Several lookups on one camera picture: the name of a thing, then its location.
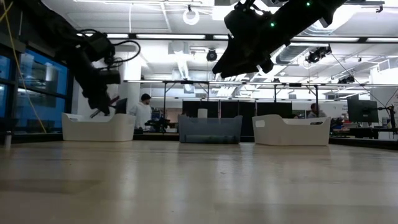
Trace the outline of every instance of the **blue window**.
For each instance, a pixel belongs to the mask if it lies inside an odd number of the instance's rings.
[[[0,55],[0,78],[9,78],[10,60]]]
[[[50,95],[28,91],[30,100],[34,105],[37,115],[48,132],[61,131],[61,114],[65,111],[65,100]],[[29,104],[25,89],[18,89],[16,108],[17,127],[26,130],[40,131],[40,123],[37,120],[32,107]]]
[[[7,86],[0,84],[0,117],[6,114]]]
[[[68,68],[31,50],[21,55],[25,84],[54,93],[67,94]]]

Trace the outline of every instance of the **yellow cable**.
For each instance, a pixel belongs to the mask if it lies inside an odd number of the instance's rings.
[[[29,92],[27,91],[27,88],[26,88],[26,85],[25,85],[25,80],[24,80],[24,77],[22,76],[21,67],[19,66],[18,56],[17,56],[16,50],[15,50],[14,40],[12,39],[12,33],[11,33],[11,28],[10,28],[10,22],[9,22],[9,20],[8,20],[8,15],[7,15],[7,12],[8,12],[8,11],[7,11],[7,9],[6,9],[6,3],[5,3],[5,2],[3,3],[3,7],[4,7],[4,14],[5,14],[5,16],[6,16],[8,34],[9,34],[9,36],[10,36],[12,51],[14,52],[15,62],[17,63],[17,68],[18,68],[19,76],[20,76],[20,78],[21,78],[21,80],[22,80],[22,85],[23,85],[24,88],[25,88],[26,95],[27,95],[27,99],[28,99],[28,101],[29,101],[29,103],[30,103],[30,106],[32,107],[33,112],[35,113],[35,116],[36,116],[37,120],[39,120],[40,126],[41,126],[42,129],[43,129],[43,132],[46,134],[47,131],[45,130],[44,125],[43,125],[43,122],[42,122],[42,120],[39,118],[39,116],[37,115],[36,109],[35,109],[35,107],[34,107],[32,101],[30,100]]]
[[[7,15],[8,11],[10,10],[13,3],[14,2],[11,2],[11,4],[8,6],[8,8],[4,11],[4,14],[0,17],[0,22],[4,19],[4,16]]]

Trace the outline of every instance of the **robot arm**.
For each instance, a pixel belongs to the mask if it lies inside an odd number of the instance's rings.
[[[229,37],[225,53],[213,68],[214,74],[226,78],[258,72],[258,65],[263,72],[270,72],[273,51],[289,45],[293,37],[317,20],[329,26],[336,9],[347,0],[283,0],[286,3],[275,14],[263,11],[263,15],[255,12],[259,9],[254,1],[238,2],[224,18],[233,37]]]
[[[81,33],[41,0],[13,1],[29,18],[41,38],[55,49],[55,57],[66,61],[70,74],[83,89],[83,96],[88,99],[90,108],[109,114],[111,99],[106,85],[121,82],[119,72],[110,68],[118,67],[127,60],[114,59],[115,46],[106,34],[95,30],[90,30],[94,32],[91,36]],[[94,68],[92,62],[102,58],[108,67]]]

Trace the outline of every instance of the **man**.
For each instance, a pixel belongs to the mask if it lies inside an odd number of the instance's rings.
[[[311,113],[307,116],[307,118],[317,118],[317,110],[318,110],[317,104],[316,103],[311,104]],[[324,118],[327,117],[327,115],[322,110],[320,110],[319,117]]]
[[[141,96],[141,102],[134,105],[129,111],[129,115],[136,117],[136,129],[147,129],[145,123],[152,119],[152,108],[149,104],[150,96],[145,93]]]

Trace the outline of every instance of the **black partition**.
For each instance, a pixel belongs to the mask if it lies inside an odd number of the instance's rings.
[[[254,102],[239,102],[239,115],[242,115],[242,136],[254,136],[252,118],[255,116],[256,104]]]
[[[257,103],[257,115],[277,114],[282,118],[291,118],[292,103]]]
[[[239,115],[239,103],[237,101],[221,102],[221,118],[234,118]]]
[[[182,102],[182,111],[189,117],[197,118],[198,109],[207,109],[208,118],[218,118],[218,101],[186,101]]]

